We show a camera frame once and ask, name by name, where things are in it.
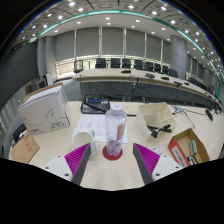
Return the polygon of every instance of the office chair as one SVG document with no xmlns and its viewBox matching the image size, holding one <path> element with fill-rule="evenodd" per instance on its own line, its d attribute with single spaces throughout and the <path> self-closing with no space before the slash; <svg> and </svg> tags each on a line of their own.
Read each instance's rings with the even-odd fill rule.
<svg viewBox="0 0 224 224">
<path fill-rule="evenodd" d="M 147 61 L 145 63 L 145 71 L 153 72 L 153 63 L 152 62 Z"/>
<path fill-rule="evenodd" d="M 190 82 L 190 83 L 192 83 L 192 84 L 194 84 L 194 85 L 196 85 L 196 86 L 201 88 L 201 83 L 198 80 L 194 79 L 194 78 L 189 78 L 188 82 Z"/>
<path fill-rule="evenodd" d="M 173 69 L 168 69 L 168 76 L 172 76 L 174 78 L 178 78 L 178 72 L 176 70 Z"/>
<path fill-rule="evenodd" d="M 168 73 L 168 66 L 163 65 L 163 73 L 167 74 Z"/>
<path fill-rule="evenodd" d="M 120 58 L 111 58 L 111 64 L 110 67 L 111 68 L 120 68 Z"/>
<path fill-rule="evenodd" d="M 135 60 L 134 68 L 136 70 L 143 70 L 143 63 L 142 60 Z"/>
<path fill-rule="evenodd" d="M 160 72 L 160 71 L 161 71 L 161 66 L 160 66 L 160 64 L 155 63 L 154 71 L 157 72 L 157 73 L 161 73 L 161 72 Z"/>
<path fill-rule="evenodd" d="M 106 68 L 106 60 L 105 58 L 97 58 L 95 68 Z"/>
<path fill-rule="evenodd" d="M 127 59 L 127 58 L 122 59 L 122 68 L 131 68 L 130 59 Z"/>
<path fill-rule="evenodd" d="M 74 69 L 73 72 L 74 73 L 79 73 L 81 71 L 83 71 L 83 61 L 82 60 L 76 60 L 74 61 Z"/>
</svg>

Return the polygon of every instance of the ceiling light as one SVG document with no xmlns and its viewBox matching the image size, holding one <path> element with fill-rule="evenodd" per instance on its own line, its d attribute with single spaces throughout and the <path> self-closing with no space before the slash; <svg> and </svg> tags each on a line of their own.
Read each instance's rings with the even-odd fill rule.
<svg viewBox="0 0 224 224">
<path fill-rule="evenodd" d="M 70 2 L 69 3 L 69 6 L 73 6 L 73 5 L 75 5 L 75 2 Z"/>
</svg>

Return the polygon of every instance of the cable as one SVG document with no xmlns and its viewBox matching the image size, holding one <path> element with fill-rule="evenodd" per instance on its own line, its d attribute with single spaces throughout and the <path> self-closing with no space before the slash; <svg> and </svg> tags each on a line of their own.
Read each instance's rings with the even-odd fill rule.
<svg viewBox="0 0 224 224">
<path fill-rule="evenodd" d="M 178 93 L 179 93 L 179 88 L 177 89 L 177 95 L 176 95 L 174 102 L 177 100 Z"/>
<path fill-rule="evenodd" d="M 194 114 L 199 114 L 199 115 L 207 115 L 207 114 L 201 114 L 201 113 L 197 113 L 197 112 L 194 112 L 194 111 L 191 111 L 191 110 L 187 110 L 187 109 L 184 109 L 184 110 L 186 110 L 187 112 L 194 113 Z"/>
<path fill-rule="evenodd" d="M 192 122 L 192 120 L 188 117 L 188 119 L 190 120 L 190 122 L 193 124 L 193 128 L 195 128 L 194 123 Z"/>
</svg>

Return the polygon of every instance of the desk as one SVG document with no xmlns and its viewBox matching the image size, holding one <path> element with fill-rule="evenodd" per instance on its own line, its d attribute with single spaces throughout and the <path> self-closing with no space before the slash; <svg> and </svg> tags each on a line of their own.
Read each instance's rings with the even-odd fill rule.
<svg viewBox="0 0 224 224">
<path fill-rule="evenodd" d="M 82 72 L 74 75 L 72 78 L 76 81 L 81 82 L 109 82 L 109 81 L 119 81 L 119 82 L 140 82 L 140 83 L 148 83 L 149 78 L 145 76 L 146 73 L 150 73 L 155 75 L 153 79 L 155 85 L 166 86 L 170 88 L 180 89 L 189 93 L 194 93 L 199 96 L 204 97 L 205 99 L 218 104 L 220 108 L 222 108 L 221 104 L 218 100 L 211 95 L 209 92 L 201 89 L 200 87 L 189 83 L 186 80 L 181 80 L 174 77 L 169 77 L 169 81 L 161 79 L 161 77 L 168 77 L 167 75 L 155 73 L 155 72 L 147 72 L 142 70 L 134 70 L 131 69 L 131 73 L 121 73 L 123 70 L 128 69 L 119 69 L 119 68 L 105 68 L 105 69 L 90 69 L 83 70 Z M 181 86 L 177 87 L 174 83 L 180 82 Z"/>
<path fill-rule="evenodd" d="M 137 114 L 138 106 L 143 104 L 134 102 L 119 103 L 123 105 L 123 110 L 127 114 Z M 170 105 L 168 106 L 171 112 L 173 112 L 174 109 Z M 68 116 L 71 124 L 70 127 L 34 136 L 40 149 L 30 160 L 30 165 L 43 168 L 57 154 L 66 155 L 74 150 L 71 143 L 71 136 L 81 117 L 80 107 L 81 102 L 67 103 Z M 205 112 L 204 108 L 182 108 L 199 113 Z M 187 112 L 187 114 L 195 124 L 196 128 L 194 131 L 205 145 L 210 160 L 216 160 L 224 140 L 224 116 L 214 114 L 214 120 L 210 121 L 207 116 L 197 115 L 190 112 Z M 116 161 L 105 159 L 102 155 L 102 149 L 105 146 L 105 143 L 96 142 L 97 154 L 94 158 L 88 160 L 80 185 L 84 188 L 103 190 L 121 190 L 144 186 L 138 164 L 132 153 L 133 143 L 138 143 L 149 149 L 157 146 L 162 153 L 166 153 L 172 157 L 167 148 L 172 136 L 192 127 L 192 123 L 184 114 L 177 114 L 177 116 L 174 116 L 174 119 L 177 122 L 177 126 L 172 133 L 164 133 L 163 136 L 158 139 L 154 139 L 151 142 L 145 142 L 135 124 L 136 117 L 127 117 L 128 144 L 122 145 L 122 157 Z"/>
</svg>

